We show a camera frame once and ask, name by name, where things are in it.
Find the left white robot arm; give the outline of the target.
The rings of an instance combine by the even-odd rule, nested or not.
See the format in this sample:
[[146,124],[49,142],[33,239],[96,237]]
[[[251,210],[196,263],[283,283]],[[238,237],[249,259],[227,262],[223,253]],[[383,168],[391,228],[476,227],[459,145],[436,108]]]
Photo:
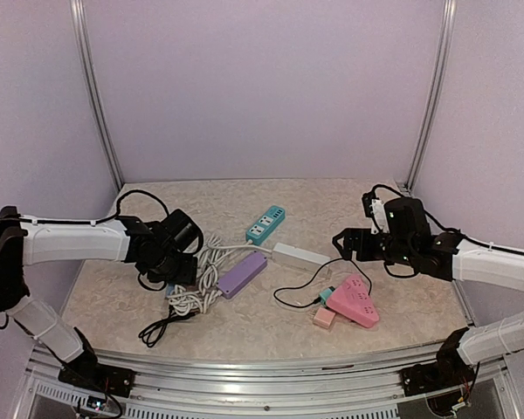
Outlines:
[[136,216],[58,220],[23,216],[14,206],[0,211],[0,313],[47,346],[86,388],[105,370],[82,332],[68,326],[45,302],[31,296],[26,266],[56,261],[107,260],[131,264],[154,284],[187,285],[196,275],[203,233],[182,210],[161,221]]

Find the pink plug adapter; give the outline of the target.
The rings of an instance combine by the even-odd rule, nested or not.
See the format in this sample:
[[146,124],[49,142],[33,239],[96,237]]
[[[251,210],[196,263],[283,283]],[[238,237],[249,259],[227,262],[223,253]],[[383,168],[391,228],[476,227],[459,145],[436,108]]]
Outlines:
[[335,315],[335,312],[330,311],[325,307],[320,307],[314,312],[312,324],[328,330],[334,323]]

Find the white power strip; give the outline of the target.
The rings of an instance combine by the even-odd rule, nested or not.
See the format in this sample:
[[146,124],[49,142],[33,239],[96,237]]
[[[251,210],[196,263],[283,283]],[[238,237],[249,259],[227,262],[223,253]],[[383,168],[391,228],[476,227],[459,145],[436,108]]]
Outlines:
[[272,249],[272,260],[277,264],[303,271],[316,271],[322,265],[328,263],[331,258],[291,245],[276,243]]

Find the teal plug adapter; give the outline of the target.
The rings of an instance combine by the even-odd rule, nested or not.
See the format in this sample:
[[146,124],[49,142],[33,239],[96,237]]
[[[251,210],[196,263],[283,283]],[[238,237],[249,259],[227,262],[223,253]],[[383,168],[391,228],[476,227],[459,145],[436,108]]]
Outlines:
[[319,303],[322,306],[327,306],[327,301],[329,297],[334,293],[335,288],[333,286],[329,286],[328,288],[324,289],[322,292],[319,293]]

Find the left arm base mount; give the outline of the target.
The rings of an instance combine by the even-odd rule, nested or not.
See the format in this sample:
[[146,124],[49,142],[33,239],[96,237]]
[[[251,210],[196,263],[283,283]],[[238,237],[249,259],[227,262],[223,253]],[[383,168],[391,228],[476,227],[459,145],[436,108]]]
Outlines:
[[88,376],[74,373],[68,367],[62,367],[58,379],[77,388],[128,398],[135,376],[136,372],[129,368],[98,364]]

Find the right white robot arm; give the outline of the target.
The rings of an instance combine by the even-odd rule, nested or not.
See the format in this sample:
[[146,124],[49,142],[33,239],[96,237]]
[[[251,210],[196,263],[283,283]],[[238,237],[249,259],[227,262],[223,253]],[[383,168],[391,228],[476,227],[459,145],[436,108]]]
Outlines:
[[[332,239],[339,255],[360,262],[381,261],[385,267],[409,266],[414,274],[444,281],[476,282],[524,292],[524,251],[487,244],[459,230],[443,228],[435,235],[433,221],[416,198],[398,197],[382,203],[372,193],[362,198],[369,228],[346,228]],[[453,332],[429,369],[430,381],[446,388],[465,366],[524,349],[524,310],[480,327]]]

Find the pink triangular power strip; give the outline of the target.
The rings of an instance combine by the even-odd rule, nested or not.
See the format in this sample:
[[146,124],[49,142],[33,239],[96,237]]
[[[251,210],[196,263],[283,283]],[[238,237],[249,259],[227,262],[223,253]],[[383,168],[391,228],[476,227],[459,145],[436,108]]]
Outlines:
[[326,300],[326,307],[364,328],[372,328],[379,314],[359,274],[346,277]]

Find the purple power strip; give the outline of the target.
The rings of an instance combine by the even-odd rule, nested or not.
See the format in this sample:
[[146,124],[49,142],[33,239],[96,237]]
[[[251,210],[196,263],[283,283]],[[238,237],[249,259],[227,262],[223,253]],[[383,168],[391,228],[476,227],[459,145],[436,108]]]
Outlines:
[[217,281],[216,288],[224,299],[232,299],[267,267],[267,257],[254,251]]

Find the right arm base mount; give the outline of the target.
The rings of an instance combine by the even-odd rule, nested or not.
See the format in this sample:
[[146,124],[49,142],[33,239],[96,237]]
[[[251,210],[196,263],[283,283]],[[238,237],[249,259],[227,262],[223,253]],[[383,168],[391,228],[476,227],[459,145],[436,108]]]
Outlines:
[[464,365],[453,369],[442,369],[437,362],[416,364],[399,372],[403,392],[406,397],[455,387],[471,382],[474,370]]

